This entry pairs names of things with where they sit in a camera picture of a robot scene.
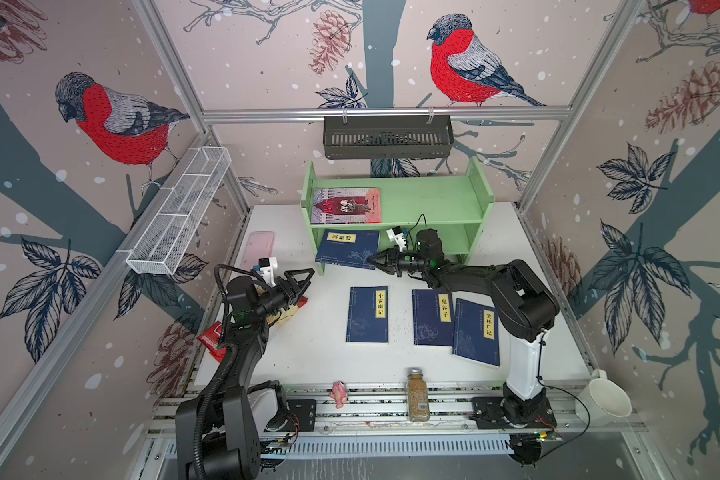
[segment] spice bottle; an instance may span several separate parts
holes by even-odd
[[[429,420],[429,398],[427,383],[424,381],[422,369],[408,371],[408,420],[426,422]]]

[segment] bird head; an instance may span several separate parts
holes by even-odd
[[[56,85],[56,103],[59,104],[59,113],[64,121],[75,119],[86,121],[83,94],[94,86],[96,82],[86,74],[72,72],[66,74]]]
[[[472,29],[472,22],[469,21],[467,15],[461,13],[443,15],[432,25],[427,40],[432,40],[437,46],[441,46],[451,33],[462,28],[466,30]]]

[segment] green bookshelf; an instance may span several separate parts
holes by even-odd
[[[312,191],[315,188],[372,187],[379,188],[382,197],[382,222],[380,224],[331,224],[312,225]],[[343,178],[321,180],[315,175],[315,167],[308,162],[307,174],[302,188],[301,208],[312,252],[316,255],[326,228],[341,230],[379,230],[379,251],[389,248],[393,242],[386,230],[394,226],[411,229],[419,215],[427,217],[427,225],[438,231],[446,255],[457,255],[463,263],[469,262],[474,242],[480,237],[494,204],[494,192],[488,185],[483,168],[477,158],[469,161],[464,176],[416,177],[416,178]],[[424,228],[420,222],[412,230],[412,238]]]

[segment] pink toy figure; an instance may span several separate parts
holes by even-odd
[[[336,382],[333,384],[333,390],[328,396],[336,400],[336,408],[342,408],[347,402],[347,389],[343,383]]]

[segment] black hanging basket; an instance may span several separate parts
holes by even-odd
[[[454,144],[449,115],[326,117],[322,144],[326,158],[446,158]]]

